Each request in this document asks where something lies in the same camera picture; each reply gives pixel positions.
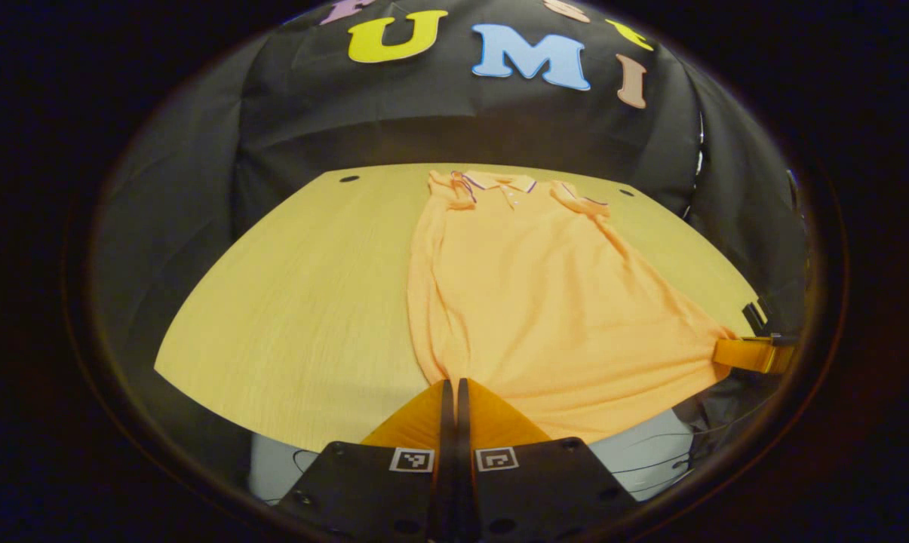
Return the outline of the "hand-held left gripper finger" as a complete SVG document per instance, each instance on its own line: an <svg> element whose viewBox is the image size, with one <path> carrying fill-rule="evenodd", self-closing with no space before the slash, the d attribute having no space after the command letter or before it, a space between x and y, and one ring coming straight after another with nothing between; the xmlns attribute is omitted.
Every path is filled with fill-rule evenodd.
<svg viewBox="0 0 909 543"><path fill-rule="evenodd" d="M578 437L545 439L512 406L461 379L457 528L464 543L629 543L637 501Z"/></svg>
<svg viewBox="0 0 909 543"><path fill-rule="evenodd" d="M440 543L454 530L455 399L448 381L361 443L331 441L276 506L319 543Z"/></svg>

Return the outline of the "orange T-shirt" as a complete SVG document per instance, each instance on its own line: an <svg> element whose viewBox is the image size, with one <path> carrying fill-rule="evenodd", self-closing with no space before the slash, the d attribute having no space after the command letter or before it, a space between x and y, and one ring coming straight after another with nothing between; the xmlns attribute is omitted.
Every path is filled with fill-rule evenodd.
<svg viewBox="0 0 909 543"><path fill-rule="evenodd" d="M430 382L470 379L551 439L605 440L729 377L734 332L564 181L431 171L407 302Z"/></svg>

